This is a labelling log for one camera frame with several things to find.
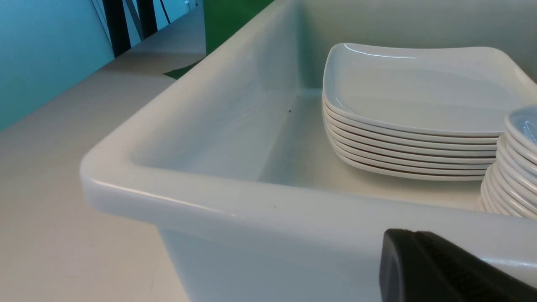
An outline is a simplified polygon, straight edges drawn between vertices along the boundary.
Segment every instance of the white dish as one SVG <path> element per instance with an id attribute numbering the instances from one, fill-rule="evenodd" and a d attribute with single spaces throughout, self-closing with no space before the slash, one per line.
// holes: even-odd
<path id="1" fill-rule="evenodd" d="M 518 173 L 512 166 L 510 166 L 503 156 L 497 154 L 496 162 L 499 165 L 500 170 L 502 171 L 505 179 L 509 176 L 510 179 L 516 181 L 519 185 L 522 185 L 526 190 L 530 191 L 532 194 L 537 194 L 537 185 L 527 180 L 522 174 Z"/>
<path id="2" fill-rule="evenodd" d="M 393 164 L 388 162 L 382 162 L 377 160 L 368 159 L 366 157 L 354 155 L 350 152 L 347 152 L 343 150 L 342 148 L 339 148 L 332 140 L 330 140 L 330 145 L 332 145 L 332 148 L 335 152 L 339 153 L 340 155 L 362 163 L 367 164 L 370 166 L 375 166 L 378 168 L 383 169 L 389 169 L 389 170 L 397 170 L 401 172 L 410 172 L 410 173 L 416 173 L 416 174 L 431 174 L 431 175 L 441 175 L 441 176 L 466 176 L 466 175 L 485 175 L 485 170 L 450 170 L 450 169 L 429 169 L 429 168 L 420 168 L 420 167 L 410 167 L 410 166 L 403 166 L 400 164 Z"/>
<path id="3" fill-rule="evenodd" d="M 519 143 L 537 154 L 537 106 L 510 112 L 505 117 L 505 127 Z"/>
<path id="4" fill-rule="evenodd" d="M 507 210 L 498 205 L 497 202 L 491 198 L 487 186 L 487 178 L 489 177 L 490 176 L 485 176 L 485 179 L 481 183 L 481 196 L 483 199 L 483 206 L 485 207 L 487 212 L 492 214 L 511 215 Z"/>
<path id="5" fill-rule="evenodd" d="M 416 161 L 425 161 L 425 162 L 437 162 L 437 163 L 454 163 L 454 164 L 492 164 L 496 161 L 495 157 L 485 157 L 485 158 L 475 158 L 475 157 L 443 157 L 443 156 L 427 156 L 427 155 L 420 155 L 420 154 L 414 154 L 414 153 L 405 153 L 405 152 L 399 152 L 395 150 L 388 150 L 383 148 L 378 148 L 370 145 L 366 145 L 361 142 L 353 141 L 350 139 L 347 139 L 336 132 L 332 131 L 329 127 L 326 127 L 327 133 L 329 137 L 344 143 L 345 145 L 348 145 L 353 148 L 366 150 L 369 152 L 382 154 L 385 156 L 391 156 L 391 157 L 397 157 L 400 159 L 410 159 L 410 160 L 416 160 Z"/>
<path id="6" fill-rule="evenodd" d="M 365 130 L 375 132 L 375 133 L 382 133 L 385 135 L 395 136 L 398 138 L 405 138 L 405 139 L 419 140 L 419 141 L 441 142 L 441 143 L 480 144 L 480 145 L 494 145 L 496 144 L 496 140 L 498 139 L 497 137 L 465 138 L 465 137 L 456 137 L 456 136 L 427 135 L 427 134 L 412 133 L 412 132 L 405 132 L 405 131 L 378 127 L 375 125 L 365 124 L 356 120 L 352 120 L 344 116 L 340 116 L 339 114 L 333 112 L 330 108 L 328 108 L 328 106 L 326 105 L 326 101 L 324 99 L 322 100 L 321 103 L 323 104 L 322 105 L 323 110 L 333 119 L 336 119 L 340 121 L 341 123 L 344 123 L 344 124 L 347 124 L 356 128 L 365 129 Z"/>
<path id="7" fill-rule="evenodd" d="M 376 139 L 370 139 L 365 136 L 357 135 L 354 133 L 351 133 L 349 131 L 345 131 L 343 129 L 340 129 L 330 123 L 328 123 L 328 127 L 336 132 L 337 134 L 361 143 L 365 143 L 367 145 L 389 149 L 389 150 L 398 150 L 402 152 L 408 152 L 408 153 L 415 153 L 415 154 L 423 154 L 423 155 L 429 155 L 429 156 L 459 156 L 459 157 L 494 157 L 496 155 L 495 150 L 489 150 L 489 151 L 459 151 L 459 150 L 441 150 L 441 149 L 428 149 L 428 148 L 418 148 L 418 147 L 412 147 L 412 146 L 405 146 L 405 145 L 397 145 L 395 143 L 391 142 L 385 142 L 380 141 Z"/>
<path id="8" fill-rule="evenodd" d="M 506 196 L 502 194 L 502 197 L 504 200 L 509 200 L 510 204 L 516 203 L 517 205 L 514 209 L 517 212 L 524 214 L 524 216 L 527 216 L 528 211 L 533 212 L 533 209 L 537 211 L 537 208 L 535 208 L 535 205 L 533 204 L 533 202 L 520 194 L 520 191 L 518 190 L 520 189 L 520 187 L 515 189 L 514 187 L 511 186 L 509 182 L 507 182 L 498 164 L 494 164 L 493 171 L 494 172 L 492 175 L 494 177 L 494 180 L 496 181 L 496 184 L 499 186 L 499 187 L 496 187 L 497 191 L 502 190 L 503 192 L 509 195 L 509 196 Z"/>
<path id="9" fill-rule="evenodd" d="M 498 137 L 509 111 L 535 103 L 535 83 L 526 78 L 509 56 L 489 47 L 337 44 L 326 62 L 323 96 L 337 114 L 366 124 Z"/>
<path id="10" fill-rule="evenodd" d="M 487 177 L 485 183 L 485 194 L 490 198 L 492 206 L 496 208 L 498 213 L 518 217 L 523 216 L 519 211 L 515 210 L 515 208 L 520 207 L 520 205 L 504 190 L 502 190 L 493 173 Z"/>
<path id="11" fill-rule="evenodd" d="M 384 135 L 381 133 L 371 132 L 365 129 L 360 129 L 353 127 L 340 121 L 334 119 L 323 110 L 323 118 L 330 124 L 343 129 L 345 131 L 364 136 L 367 138 L 391 142 L 399 145 L 413 146 L 418 148 L 429 148 L 429 149 L 443 149 L 443 150 L 465 150 L 465 151 L 477 151 L 477 150 L 496 150 L 496 145 L 471 145 L 471 144 L 458 144 L 458 143 L 441 143 L 441 142 L 430 142 L 430 141 L 419 141 L 419 140 L 410 140 L 405 138 L 397 138 L 395 136 Z"/>
<path id="12" fill-rule="evenodd" d="M 509 132 L 505 132 L 505 138 L 507 140 L 507 148 L 511 147 L 516 151 L 518 154 L 522 155 L 529 161 L 533 163 L 533 165 L 537 164 L 537 154 L 531 152 L 528 148 L 524 147 L 519 141 L 517 141 L 514 137 L 511 136 Z"/>
<path id="13" fill-rule="evenodd" d="M 498 150 L 496 151 L 496 157 L 498 158 L 498 161 L 500 161 L 499 158 L 502 159 L 500 161 L 500 164 L 504 164 L 511 167 L 525 180 L 531 182 L 534 186 L 537 186 L 537 177 L 528 170 L 524 169 L 518 162 L 513 159 L 513 157 L 511 157 L 511 154 L 509 154 L 509 152 L 507 151 L 507 146 L 505 145 L 505 138 L 503 136 L 500 136 L 498 139 Z"/>
<path id="14" fill-rule="evenodd" d="M 455 170 L 486 170 L 490 166 L 490 164 L 435 163 L 435 162 L 422 162 L 422 161 L 398 159 L 396 157 L 384 156 L 384 155 L 360 150 L 360 149 L 348 146 L 344 143 L 341 143 L 335 139 L 332 139 L 332 142 L 336 144 L 336 146 L 338 146 L 339 148 L 351 154 L 362 156 L 362 157 L 367 157 L 369 159 L 374 159 L 378 161 L 400 164 L 403 166 L 432 168 L 432 169 L 455 169 Z"/>
<path id="15" fill-rule="evenodd" d="M 374 166 L 369 166 L 367 164 L 362 164 L 362 163 L 350 160 L 337 152 L 335 153 L 337 157 L 339 157 L 339 159 L 344 161 L 346 164 L 353 166 L 355 168 L 358 168 L 360 170 L 369 171 L 369 172 L 373 172 L 377 174 L 384 174 L 384 175 L 402 177 L 402 178 L 419 179 L 423 181 L 463 182 L 463 181 L 483 180 L 483 176 L 438 176 L 438 175 L 414 174 L 414 173 L 407 173 L 407 172 L 394 171 L 394 170 L 385 170 L 385 169 L 377 168 Z"/>
<path id="16" fill-rule="evenodd" d="M 508 143 L 506 143 L 506 147 L 505 147 L 505 150 L 507 151 L 507 154 L 509 154 L 509 156 L 517 163 L 519 164 L 521 167 L 523 167 L 526 171 L 528 171 L 529 173 L 531 173 L 532 175 L 536 176 L 537 177 L 537 165 L 535 165 L 534 163 L 532 163 L 530 160 L 528 160 L 527 158 L 523 157 L 522 155 L 520 155 L 518 152 L 516 152 L 512 147 L 511 145 L 509 145 Z"/>

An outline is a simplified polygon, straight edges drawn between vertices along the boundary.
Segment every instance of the black object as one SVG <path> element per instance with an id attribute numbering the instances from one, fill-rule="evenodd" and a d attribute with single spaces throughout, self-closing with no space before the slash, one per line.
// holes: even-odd
<path id="1" fill-rule="evenodd" d="M 166 12 L 166 8 L 164 7 L 164 2 L 162 2 L 162 0 L 161 0 L 161 6 L 162 6 L 162 11 L 164 12 L 164 15 L 166 16 L 166 20 L 168 20 L 168 24 L 170 24 L 170 18 L 168 18 L 168 12 Z"/>
<path id="2" fill-rule="evenodd" d="M 136 3 L 138 5 L 138 14 L 140 15 L 143 38 L 147 39 L 158 31 L 153 0 L 137 0 Z"/>
<path id="3" fill-rule="evenodd" d="M 383 302 L 526 302 L 537 290 L 431 232 L 389 229 L 380 263 Z"/>
<path id="4" fill-rule="evenodd" d="M 130 49 L 129 30 L 125 10 L 123 9 L 123 1 L 103 0 L 103 7 L 112 50 L 114 51 L 114 56 L 118 57 Z"/>

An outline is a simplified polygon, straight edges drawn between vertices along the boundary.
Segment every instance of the blue wall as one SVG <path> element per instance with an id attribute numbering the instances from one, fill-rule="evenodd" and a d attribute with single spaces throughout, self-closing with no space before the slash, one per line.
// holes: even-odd
<path id="1" fill-rule="evenodd" d="M 0 0 L 0 131 L 113 58 L 91 0 Z"/>

